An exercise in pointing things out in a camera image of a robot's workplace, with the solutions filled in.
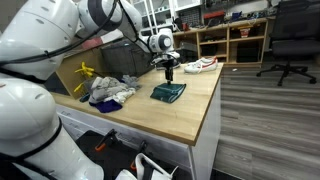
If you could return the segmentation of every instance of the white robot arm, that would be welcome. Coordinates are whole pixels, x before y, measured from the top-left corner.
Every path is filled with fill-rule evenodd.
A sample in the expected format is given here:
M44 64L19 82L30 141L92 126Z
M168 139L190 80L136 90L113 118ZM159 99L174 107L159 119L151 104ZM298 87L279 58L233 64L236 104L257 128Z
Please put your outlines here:
M118 28L144 51L159 53L161 61L179 57L170 30L144 37L141 24L126 0L27 1L0 36L0 160L48 179L103 179L102 168L61 127L53 97L38 84L55 72L65 52L86 40L71 44L77 34Z

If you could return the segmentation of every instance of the black chair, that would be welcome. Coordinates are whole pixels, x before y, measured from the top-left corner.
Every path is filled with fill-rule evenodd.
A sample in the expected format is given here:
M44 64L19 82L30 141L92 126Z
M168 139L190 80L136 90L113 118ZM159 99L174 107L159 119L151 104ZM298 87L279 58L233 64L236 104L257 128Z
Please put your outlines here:
M306 66L291 66L290 58L320 54L320 0L291 0L279 3L273 32L270 34L272 53L275 58L285 58L286 65L276 64L262 73L283 71L278 86L290 72L310 78L310 83L317 83L314 76L307 74Z

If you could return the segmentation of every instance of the sneaker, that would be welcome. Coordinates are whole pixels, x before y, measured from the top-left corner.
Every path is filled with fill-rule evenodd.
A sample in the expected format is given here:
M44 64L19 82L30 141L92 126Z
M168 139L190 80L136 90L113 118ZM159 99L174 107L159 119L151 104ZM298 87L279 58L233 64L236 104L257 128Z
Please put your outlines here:
M203 62L203 63L211 63L214 59L217 59L217 57L216 57L216 56L213 56L212 58L208 58L208 59L202 57L202 58L198 59L198 60L195 61L195 62L190 62L190 63L188 63L188 66L190 66L190 65L192 65L192 64L195 64L195 63L199 63L200 61Z
M177 60L174 60L174 64L173 64L173 69L178 68L180 66L180 62L178 62ZM162 63L158 63L156 64L156 70L166 70L166 68L163 66Z
M218 59L212 58L210 62L204 62L201 59L186 66L184 68L185 73L200 73L204 71L214 71L218 67Z

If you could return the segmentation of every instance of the white shoe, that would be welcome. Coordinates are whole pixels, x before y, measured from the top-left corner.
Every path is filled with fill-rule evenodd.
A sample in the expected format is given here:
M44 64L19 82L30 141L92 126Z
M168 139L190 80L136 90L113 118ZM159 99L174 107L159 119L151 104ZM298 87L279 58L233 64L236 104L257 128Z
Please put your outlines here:
M212 58L208 58L208 59L202 57L202 58L198 59L198 60L195 61L195 62L190 62L190 63L188 63L188 66L193 65L193 64L195 64L195 63L199 63L200 61L203 62L203 63L211 63L214 59L217 59L217 57L216 57L216 56L213 56Z
M185 73L200 73L205 71L214 71L218 67L218 59L216 57L212 58L212 60L207 61L203 59L199 59L198 61L188 65L184 68Z

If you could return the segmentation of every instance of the wooden table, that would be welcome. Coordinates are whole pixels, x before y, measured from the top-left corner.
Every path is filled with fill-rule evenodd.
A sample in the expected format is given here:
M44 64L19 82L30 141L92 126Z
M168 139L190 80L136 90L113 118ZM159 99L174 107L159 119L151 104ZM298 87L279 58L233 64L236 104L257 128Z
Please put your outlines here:
M165 82L164 71L153 70L139 78L142 88L119 111L101 114L88 103L53 94L58 114L62 119L71 119L72 123L66 121L73 128L81 129L83 123L106 134L113 127L126 140L129 136L136 138L128 141L133 144L147 139L154 145L154 154L189 170L193 179L210 179L220 134L223 64L219 63L215 71L200 74L185 74L184 66L174 70L173 83L187 84L187 87L172 104L150 98L154 87Z

